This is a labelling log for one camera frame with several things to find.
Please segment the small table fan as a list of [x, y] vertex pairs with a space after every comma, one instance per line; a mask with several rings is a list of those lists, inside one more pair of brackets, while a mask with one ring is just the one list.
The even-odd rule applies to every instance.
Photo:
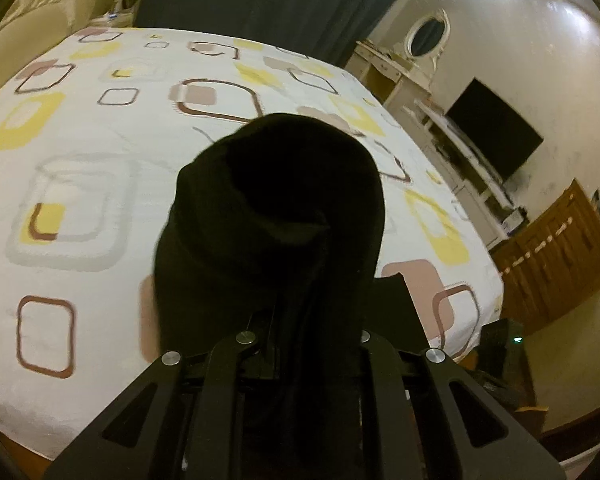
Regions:
[[114, 0], [105, 15], [106, 23], [114, 27], [130, 26], [139, 2], [140, 0]]

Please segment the black flat television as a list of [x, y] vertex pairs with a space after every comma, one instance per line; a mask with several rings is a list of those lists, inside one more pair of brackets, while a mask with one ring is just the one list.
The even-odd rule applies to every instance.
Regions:
[[480, 80], [474, 78], [446, 112], [503, 181], [510, 178], [544, 139]]

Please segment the cream tufted headboard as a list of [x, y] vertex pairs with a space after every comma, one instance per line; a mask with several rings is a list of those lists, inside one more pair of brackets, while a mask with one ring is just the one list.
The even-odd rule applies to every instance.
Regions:
[[91, 19], [96, 0], [15, 0], [0, 21], [0, 88]]

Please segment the brown wooden door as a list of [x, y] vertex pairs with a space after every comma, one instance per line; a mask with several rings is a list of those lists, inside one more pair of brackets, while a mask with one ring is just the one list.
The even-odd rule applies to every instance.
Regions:
[[490, 251], [504, 283], [502, 317], [531, 335], [600, 290], [600, 216], [578, 181]]

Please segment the white vanity dresser with mirror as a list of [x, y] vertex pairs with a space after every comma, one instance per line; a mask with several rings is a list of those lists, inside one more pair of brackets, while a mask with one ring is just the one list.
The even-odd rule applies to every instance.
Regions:
[[450, 35], [448, 14], [435, 10], [419, 18], [391, 50], [359, 41], [346, 70], [414, 140], [493, 252], [509, 238], [506, 220], [520, 209], [490, 162], [434, 100], [434, 75]]

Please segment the white patterned bed sheet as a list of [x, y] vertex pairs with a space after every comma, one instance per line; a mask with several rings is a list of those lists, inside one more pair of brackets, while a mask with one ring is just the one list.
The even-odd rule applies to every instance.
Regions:
[[56, 457], [154, 357], [144, 287], [178, 170], [270, 113], [309, 115], [373, 155], [377, 271], [410, 286], [428, 340], [460, 359], [503, 283], [460, 201], [352, 75], [268, 44], [88, 28], [0, 89], [0, 431]]

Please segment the black pants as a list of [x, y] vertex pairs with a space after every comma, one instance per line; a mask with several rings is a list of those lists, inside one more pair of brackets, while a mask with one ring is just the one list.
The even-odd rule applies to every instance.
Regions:
[[191, 479], [418, 479], [399, 354], [426, 338], [368, 149], [320, 120], [257, 118], [176, 179], [156, 249], [164, 351], [203, 359]]

